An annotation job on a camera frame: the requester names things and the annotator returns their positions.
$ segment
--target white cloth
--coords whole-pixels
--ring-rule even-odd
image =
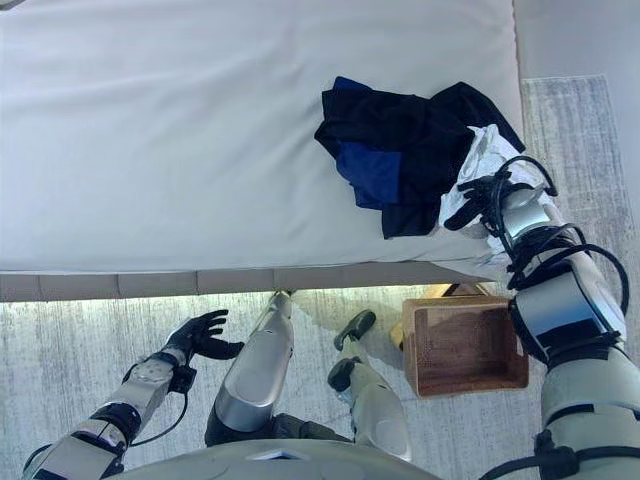
[[[384,240],[313,134],[336,75],[424,97],[465,81],[520,130],[511,0],[28,0],[0,34],[0,270],[487,250],[444,229]]]
[[[478,178],[493,175],[507,160],[520,155],[520,153],[499,133],[496,125],[486,127],[468,127],[475,138],[469,148],[462,168],[458,172],[456,184],[449,192],[442,195],[438,225],[444,228],[444,222],[464,206],[467,199],[464,193],[458,190],[458,186],[476,180]],[[509,167],[510,180],[514,183],[528,183],[532,187],[538,186],[544,180],[535,167],[526,162],[516,162]],[[541,205],[553,203],[546,193],[538,199]],[[474,218],[467,226],[462,228],[462,233],[470,238],[486,238],[491,249],[489,255],[479,257],[477,262],[477,274],[489,278],[497,278],[509,263],[508,256],[504,253],[504,247],[500,240],[488,234],[480,224],[480,215]]]

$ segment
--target silver arm segment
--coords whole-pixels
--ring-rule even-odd
[[[174,367],[185,361],[184,353],[167,349],[135,365],[88,420],[31,460],[23,478],[95,480],[121,472],[124,453],[162,404]]]

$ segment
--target wooden box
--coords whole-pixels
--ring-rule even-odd
[[[404,302],[404,371],[419,397],[527,386],[507,304],[483,295]]]

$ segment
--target bed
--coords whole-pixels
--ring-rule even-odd
[[[0,299],[470,280],[384,240],[313,140],[337,75],[522,131],[511,0],[27,0],[0,12]]]

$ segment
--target black cable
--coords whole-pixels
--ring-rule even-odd
[[[524,457],[519,458],[518,460],[511,460],[509,462],[503,463],[502,465],[498,465],[497,467],[492,468],[483,476],[481,476],[480,480],[495,480],[496,478],[503,477],[512,472],[517,472],[518,470],[539,467],[540,463],[541,457]]]
[[[490,202],[490,205],[492,207],[491,216],[493,217],[492,220],[496,225],[495,233],[497,234],[498,238],[502,242],[502,246],[504,247],[505,252],[507,252],[507,254],[509,254],[511,258],[513,258],[513,249],[511,248],[511,245],[509,245],[509,242],[507,241],[507,237],[504,231],[504,219],[502,218],[502,205],[500,204],[500,201],[501,201],[500,194],[502,193],[502,187],[504,186],[504,183],[509,178],[508,169],[512,164],[516,162],[527,162],[534,165],[538,169],[538,171],[542,174],[545,181],[547,182],[547,188],[545,188],[545,192],[547,193],[547,195],[551,197],[556,197],[558,195],[558,190],[556,189],[556,186],[553,183],[553,180],[551,179],[551,175],[549,175],[549,172],[547,172],[547,170],[542,166],[542,164],[538,162],[535,158],[531,158],[526,155],[518,155],[516,157],[511,158],[510,160],[507,160],[505,163],[503,163],[500,166],[500,168],[494,175],[494,184],[493,184],[493,188],[491,189],[491,202]]]
[[[594,447],[578,450],[574,452],[570,448],[561,447],[554,452],[533,457],[524,457],[518,460],[511,460],[502,465],[498,465],[485,473],[480,480],[495,480],[518,470],[526,468],[549,468],[554,469],[562,466],[575,466],[586,460],[598,458],[640,458],[640,448],[635,447]]]
[[[25,472],[27,470],[27,468],[29,468],[29,465],[31,465],[31,462],[33,462],[33,459],[36,458],[36,455],[38,455],[39,453],[43,452],[44,450],[46,450],[50,446],[51,446],[51,444],[47,443],[46,445],[43,445],[42,447],[38,448],[31,455],[29,455],[29,458],[27,458],[27,461],[25,462],[24,467],[22,467],[22,471]]]
[[[567,230],[574,230],[576,232],[576,234],[578,235],[578,238],[580,239],[581,245],[585,245],[587,243],[587,239],[584,236],[584,233],[582,232],[580,227],[578,227],[574,223],[565,223],[560,227],[547,227],[547,231],[549,231],[550,233],[548,234],[547,238],[545,238],[542,241],[542,243],[540,243],[536,247],[533,253],[527,254],[526,256],[521,255],[513,259],[513,266],[511,267],[513,268],[513,276],[511,277],[511,282],[509,282],[509,284],[517,285],[520,282],[520,278],[522,277],[524,270],[527,268],[527,266],[529,266],[531,261],[541,253],[544,253],[547,249],[546,247],[549,246],[551,242],[553,242],[555,239],[557,239],[560,235],[562,235]],[[571,244],[566,245],[566,246],[563,246],[562,248],[568,248],[569,246],[572,246],[572,245]]]
[[[502,242],[502,245],[504,246],[505,252],[507,252],[507,254],[509,255],[509,257],[511,257],[512,260],[515,260],[514,252],[513,252],[513,249],[511,248],[511,245],[509,245],[509,242],[505,234],[504,218],[502,217],[502,205],[500,201],[501,200],[500,194],[502,192],[502,187],[504,183],[509,178],[509,172],[508,172],[509,166],[511,166],[515,162],[520,162],[520,161],[531,163],[538,169],[538,171],[542,174],[542,176],[545,178],[545,181],[547,182],[547,187],[545,188],[545,192],[549,196],[555,197],[558,195],[558,190],[556,189],[556,186],[553,183],[553,180],[551,179],[549,172],[547,172],[547,170],[542,166],[542,164],[540,164],[540,162],[538,162],[534,158],[528,157],[526,155],[519,155],[517,157],[513,157],[510,160],[507,160],[498,169],[498,171],[494,176],[494,184],[491,189],[490,216],[492,217],[491,220],[495,224],[494,233],[498,236],[498,238]],[[528,278],[524,282],[521,282],[520,276],[522,275],[524,269],[526,268],[528,263],[531,261],[531,259],[533,259],[533,257],[538,255],[539,253],[542,253],[542,251],[544,251],[544,247],[549,245],[551,241],[553,241],[562,232],[568,229],[573,229],[578,234],[581,244],[576,245],[574,247],[568,247],[564,251],[556,255],[553,255],[547,260],[543,261],[540,265],[538,265],[538,267],[535,268],[535,270],[528,276]],[[613,264],[615,269],[618,271],[618,276],[620,277],[620,283],[622,286],[622,298],[620,300],[620,310],[622,310],[623,315],[626,315],[627,310],[629,308],[629,277],[627,275],[626,270],[624,269],[624,266],[622,265],[622,263],[620,263],[620,260],[618,260],[618,258],[608,250],[605,250],[604,248],[599,247],[598,245],[587,244],[586,238],[582,230],[580,230],[577,226],[571,223],[562,225],[561,227],[559,227],[558,230],[556,230],[547,239],[545,239],[544,242],[541,244],[541,246],[536,249],[536,253],[531,256],[529,262],[526,262],[524,264],[522,264],[521,262],[518,262],[521,264],[521,266],[518,269],[518,271],[511,277],[511,281],[507,285],[507,288],[509,289],[516,288],[518,290],[521,290],[523,288],[523,283],[524,284],[529,283],[531,279],[535,277],[535,275],[540,275],[542,272],[544,272],[545,269],[553,266],[555,263],[568,257],[569,255],[573,255],[574,253],[578,253],[578,252],[599,253],[600,255],[604,256],[607,260],[609,260]]]
[[[139,447],[140,445],[145,445],[147,443],[151,443],[154,440],[159,439],[160,437],[165,436],[167,433],[169,433],[171,430],[173,430],[174,428],[176,428],[178,426],[178,424],[182,421],[182,419],[184,418],[184,415],[187,413],[187,407],[189,406],[189,396],[185,393],[184,394],[184,406],[182,407],[182,412],[180,413],[180,416],[178,417],[178,419],[174,422],[173,425],[171,425],[169,428],[167,428],[165,431],[160,432],[158,435],[154,435],[151,438],[147,438],[146,440],[141,440],[139,442],[134,442],[131,445],[129,445],[129,448],[133,448],[133,447]]]
[[[622,287],[622,298],[620,299],[620,310],[622,310],[623,315],[626,315],[627,310],[629,308],[629,276],[627,275],[627,271],[624,269],[624,266],[622,265],[622,263],[620,263],[620,260],[618,260],[618,258],[613,253],[609,252],[608,250],[605,250],[602,247],[599,247],[598,245],[593,245],[591,243],[574,245],[573,247],[568,247],[563,251],[556,253],[555,255],[552,255],[551,257],[547,258],[545,261],[543,261],[540,265],[536,267],[536,269],[527,277],[524,284],[519,283],[516,286],[516,284],[513,283],[515,279],[515,276],[514,276],[509,282],[508,288],[510,289],[517,288],[518,290],[521,290],[522,288],[526,288],[526,284],[531,282],[532,279],[535,279],[535,276],[538,275],[539,272],[544,272],[544,270],[558,263],[560,260],[563,260],[566,257],[578,252],[599,253],[600,255],[602,255],[612,263],[612,265],[618,271],[618,276],[620,277],[620,284]]]

